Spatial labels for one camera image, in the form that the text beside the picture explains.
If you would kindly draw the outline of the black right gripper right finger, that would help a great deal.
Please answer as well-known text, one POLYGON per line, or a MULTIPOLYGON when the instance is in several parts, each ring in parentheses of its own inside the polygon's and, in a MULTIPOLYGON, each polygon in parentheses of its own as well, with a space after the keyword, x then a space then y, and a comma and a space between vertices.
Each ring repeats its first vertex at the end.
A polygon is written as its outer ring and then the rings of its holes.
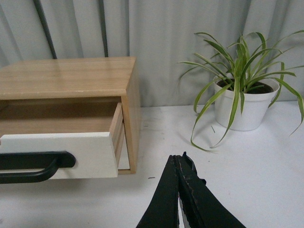
POLYGON ((176 156, 179 196, 182 210, 191 228, 243 228, 197 175, 193 160, 186 152, 176 156))

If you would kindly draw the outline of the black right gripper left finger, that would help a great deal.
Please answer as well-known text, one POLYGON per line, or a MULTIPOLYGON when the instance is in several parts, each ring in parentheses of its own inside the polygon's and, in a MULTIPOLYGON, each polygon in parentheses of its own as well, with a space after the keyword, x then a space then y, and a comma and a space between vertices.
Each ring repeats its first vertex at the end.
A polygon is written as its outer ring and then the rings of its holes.
POLYGON ((139 221, 138 228, 177 228, 178 176, 175 156, 169 156, 152 200, 139 221))

